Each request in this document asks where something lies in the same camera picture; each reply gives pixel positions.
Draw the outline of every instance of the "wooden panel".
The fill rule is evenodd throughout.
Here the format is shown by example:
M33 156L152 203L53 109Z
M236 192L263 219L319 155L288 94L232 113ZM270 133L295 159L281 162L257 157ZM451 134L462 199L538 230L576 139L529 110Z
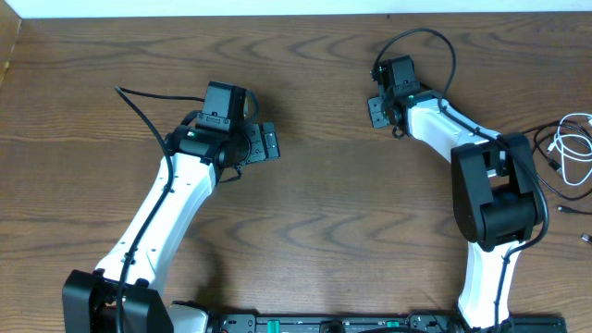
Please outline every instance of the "wooden panel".
M166 302L261 313L451 309L466 243L450 167L420 142L372 129L365 105L378 50L421 26L456 46L450 99L483 126L521 130L592 104L587 13L25 21L0 92L0 331L62 330L69 272L94 268L150 189L159 149L116 84L201 95L210 80L239 84L258 94L280 139L279 160L218 186L194 218ZM441 42L415 36L388 55L403 53L422 80L443 85ZM134 100L162 132L199 107ZM561 313L585 332L592 249L578 237L592 227L554 209L551 221L521 254L511 309Z
M4 0L0 0L0 88L8 70L8 60L19 35L19 28L19 16Z

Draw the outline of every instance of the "coiled white cable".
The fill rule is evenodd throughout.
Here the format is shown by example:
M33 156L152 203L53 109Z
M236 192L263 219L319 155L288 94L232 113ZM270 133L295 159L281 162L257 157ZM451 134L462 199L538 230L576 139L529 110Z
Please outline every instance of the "coiled white cable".
M557 150L561 154L561 166L563 168L563 172L562 172L563 181L567 185L580 186L590 177L590 175L592 175L592 166L590 167L590 170L587 172L587 174L582 178L582 180L572 183L571 181L569 181L567 179L567 168L565 165L565 159L568 158L568 159L571 159L571 160L574 160L577 162L591 163L592 162L592 141L587 136L580 135L580 134L561 134L561 124L568 117L586 117L586 119L588 121L590 121L590 119L592 118L592 115L587 114L587 113L572 113L572 114L569 114L569 115L563 117L560 121L560 125L557 127L557 132L553 136L553 143L549 147L548 151L551 152L554 148L557 148ZM589 152L585 153L585 154L576 152L575 150L571 149L563 142L564 138L580 139L581 141L586 143Z

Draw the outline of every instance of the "robotic arm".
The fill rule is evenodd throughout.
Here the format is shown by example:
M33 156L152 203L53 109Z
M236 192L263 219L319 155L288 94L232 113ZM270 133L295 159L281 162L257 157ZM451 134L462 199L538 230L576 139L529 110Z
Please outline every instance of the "robotic arm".
M253 116L247 96L253 98ZM203 111L189 113L165 138L174 171L172 186L135 249L125 282L123 326L128 332L205 332L208 313L184 302L166 309L160 299L168 269L187 228L212 193L225 168L279 158L273 123L253 124L258 105L241 87L210 82ZM189 126L195 121L195 127ZM111 252L92 274L74 270L62 291L66 331L113 331L113 313L121 304L116 287L130 245L167 188L164 157L140 210Z
M445 100L442 105L447 112L442 112L439 93L423 91L408 56L380 62L373 76L379 89L379 96L368 100L373 127L394 125L393 136L401 139L407 135L425 142L452 164L454 215L469 241L458 309L468 327L493 327L502 258L528 240L533 226L541 222L543 198L534 191L516 161L458 120L469 128L479 128L488 137L503 140L534 172L528 140L522 134L500 136L496 131L480 128ZM505 176L507 184L491 187L488 178ZM508 294L518 254L511 257L504 273L499 323L509 317Z

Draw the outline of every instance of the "green component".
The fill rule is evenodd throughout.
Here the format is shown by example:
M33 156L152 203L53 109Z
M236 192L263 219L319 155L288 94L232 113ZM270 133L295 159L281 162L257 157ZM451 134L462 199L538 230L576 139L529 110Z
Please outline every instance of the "green component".
M279 333L279 320L267 321L267 333Z

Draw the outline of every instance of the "white background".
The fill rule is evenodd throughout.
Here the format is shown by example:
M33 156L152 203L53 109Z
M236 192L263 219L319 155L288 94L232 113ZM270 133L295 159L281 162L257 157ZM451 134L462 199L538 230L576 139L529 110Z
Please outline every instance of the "white background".
M23 19L592 10L592 0L6 0L6 2Z

